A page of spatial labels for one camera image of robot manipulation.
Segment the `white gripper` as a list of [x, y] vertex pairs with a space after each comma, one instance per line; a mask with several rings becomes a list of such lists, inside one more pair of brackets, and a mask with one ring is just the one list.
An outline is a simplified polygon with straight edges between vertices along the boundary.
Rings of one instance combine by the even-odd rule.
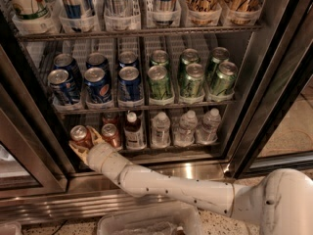
[[87, 125], [87, 129], [90, 131], [92, 144], [95, 145], [90, 151], [73, 141], [68, 142], [69, 146], [91, 169], [116, 184], [121, 172], [127, 165], [131, 165], [131, 162], [110, 144], [105, 143], [102, 135], [94, 127]]

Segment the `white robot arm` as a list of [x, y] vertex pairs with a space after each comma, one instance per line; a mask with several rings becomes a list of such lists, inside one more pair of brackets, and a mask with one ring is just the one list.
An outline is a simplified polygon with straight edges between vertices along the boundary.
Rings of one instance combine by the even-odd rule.
[[92, 146], [68, 144], [91, 169], [133, 197], [162, 195], [200, 209], [253, 223], [260, 235], [313, 235], [313, 181], [277, 169], [255, 186], [168, 176], [131, 163], [93, 128]]

